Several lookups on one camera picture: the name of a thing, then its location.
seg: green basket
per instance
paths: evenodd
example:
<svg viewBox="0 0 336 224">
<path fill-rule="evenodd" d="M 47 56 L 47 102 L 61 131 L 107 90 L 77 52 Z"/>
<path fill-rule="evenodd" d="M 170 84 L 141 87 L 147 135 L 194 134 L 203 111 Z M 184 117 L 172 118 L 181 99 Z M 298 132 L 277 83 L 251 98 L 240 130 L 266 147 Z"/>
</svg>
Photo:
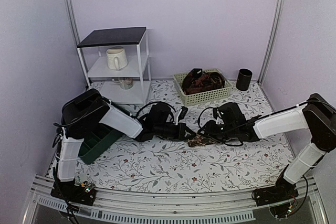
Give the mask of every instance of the green basket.
<svg viewBox="0 0 336 224">
<path fill-rule="evenodd" d="M 218 72 L 222 74 L 218 69 L 206 69 L 203 70 L 204 72 Z M 209 101 L 214 101 L 222 98 L 226 98 L 230 95 L 231 90 L 232 90 L 232 85 L 231 83 L 224 77 L 225 80 L 225 87 L 222 89 L 216 89 L 212 91 L 206 91 L 202 93 L 197 93 L 197 94 L 189 94 L 186 95 L 182 91 L 182 82 L 184 78 L 187 76 L 187 73 L 178 73 L 174 74 L 174 81 L 175 81 L 175 88 L 180 95 L 180 98 L 184 104 L 184 106 L 190 106 L 190 105 L 196 105 L 204 102 L 209 102 Z"/>
<path fill-rule="evenodd" d="M 98 126 L 84 138 L 78 156 L 85 164 L 92 164 L 122 136 L 122 132 L 99 123 Z"/>
</svg>

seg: lavender backdrop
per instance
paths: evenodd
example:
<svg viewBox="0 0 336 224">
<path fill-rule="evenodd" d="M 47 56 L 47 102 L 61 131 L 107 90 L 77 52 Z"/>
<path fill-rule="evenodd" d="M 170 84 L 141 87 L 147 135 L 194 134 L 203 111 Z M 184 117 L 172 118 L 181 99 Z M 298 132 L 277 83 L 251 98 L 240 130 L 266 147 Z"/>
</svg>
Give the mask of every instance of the lavender backdrop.
<svg viewBox="0 0 336 224">
<path fill-rule="evenodd" d="M 236 79 L 258 78 L 276 0 L 73 0 L 84 39 L 92 30 L 147 26 L 155 78 L 193 67 L 219 68 Z M 86 49 L 89 65 L 96 49 Z"/>
<path fill-rule="evenodd" d="M 64 0 L 0 0 L 0 223 L 19 223 L 62 105 L 84 90 Z"/>
<path fill-rule="evenodd" d="M 279 33 L 264 84 L 277 109 L 320 93 L 336 105 L 336 2 L 335 0 L 285 0 Z M 288 134 L 298 153 L 309 141 L 309 131 Z M 336 152 L 314 169 L 330 223 L 336 220 Z"/>
</svg>

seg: dark green container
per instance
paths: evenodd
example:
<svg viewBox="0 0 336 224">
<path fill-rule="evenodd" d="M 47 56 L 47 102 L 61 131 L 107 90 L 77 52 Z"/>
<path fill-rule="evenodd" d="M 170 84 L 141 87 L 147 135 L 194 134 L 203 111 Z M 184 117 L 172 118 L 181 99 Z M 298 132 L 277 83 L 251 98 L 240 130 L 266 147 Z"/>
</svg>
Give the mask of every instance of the dark green container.
<svg viewBox="0 0 336 224">
<path fill-rule="evenodd" d="M 122 132 L 99 123 L 98 126 L 84 138 L 78 156 L 85 164 L 92 164 L 122 136 Z"/>
</svg>

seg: black cup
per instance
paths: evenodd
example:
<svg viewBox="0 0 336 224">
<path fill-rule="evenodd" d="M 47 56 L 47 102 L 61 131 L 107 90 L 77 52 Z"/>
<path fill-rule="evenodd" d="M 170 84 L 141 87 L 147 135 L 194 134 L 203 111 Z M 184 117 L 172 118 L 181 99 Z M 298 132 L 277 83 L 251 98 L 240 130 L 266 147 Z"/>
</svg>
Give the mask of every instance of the black cup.
<svg viewBox="0 0 336 224">
<path fill-rule="evenodd" d="M 240 91 L 248 90 L 252 78 L 252 72 L 248 69 L 242 68 L 239 71 L 236 88 Z"/>
</svg>

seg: woven basket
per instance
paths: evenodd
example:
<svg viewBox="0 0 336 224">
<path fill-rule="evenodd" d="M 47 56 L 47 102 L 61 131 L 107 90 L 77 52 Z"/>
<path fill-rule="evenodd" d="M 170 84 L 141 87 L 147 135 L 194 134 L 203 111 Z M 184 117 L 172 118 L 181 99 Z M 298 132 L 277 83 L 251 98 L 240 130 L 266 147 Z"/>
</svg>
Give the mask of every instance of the woven basket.
<svg viewBox="0 0 336 224">
<path fill-rule="evenodd" d="M 204 72 L 218 72 L 221 73 L 218 69 L 206 69 L 203 70 Z M 182 82 L 184 78 L 187 76 L 188 73 L 178 73 L 174 74 L 174 81 L 175 81 L 175 88 L 178 92 L 178 94 L 181 97 L 181 100 L 184 104 L 184 106 L 190 106 L 190 105 L 195 105 L 195 104 L 200 104 L 204 102 L 209 102 L 209 101 L 214 101 L 218 100 L 221 98 L 226 98 L 230 95 L 232 85 L 231 83 L 224 77 L 225 79 L 225 87 L 222 89 L 216 89 L 212 91 L 206 91 L 202 93 L 197 93 L 197 94 L 189 94 L 186 95 L 182 91 Z"/>
</svg>

